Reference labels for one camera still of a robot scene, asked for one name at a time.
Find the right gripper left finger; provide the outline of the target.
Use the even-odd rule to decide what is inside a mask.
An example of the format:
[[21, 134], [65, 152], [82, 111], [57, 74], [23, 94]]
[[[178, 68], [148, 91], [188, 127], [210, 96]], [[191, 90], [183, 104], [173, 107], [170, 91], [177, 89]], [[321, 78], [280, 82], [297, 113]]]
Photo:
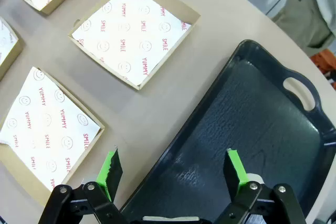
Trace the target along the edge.
[[122, 173], [118, 151], [109, 152], [95, 181], [53, 189], [39, 223], [80, 223], [85, 215], [98, 223], [127, 223], [113, 203]]

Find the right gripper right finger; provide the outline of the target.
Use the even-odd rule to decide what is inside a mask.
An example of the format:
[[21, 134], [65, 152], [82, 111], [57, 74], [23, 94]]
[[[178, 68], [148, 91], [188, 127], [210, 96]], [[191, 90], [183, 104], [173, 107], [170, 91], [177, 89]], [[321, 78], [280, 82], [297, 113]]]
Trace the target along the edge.
[[231, 203], [215, 223], [245, 223], [250, 215], [262, 216], [265, 223], [306, 223], [291, 186], [269, 188], [250, 180], [236, 150], [226, 150], [223, 173]]

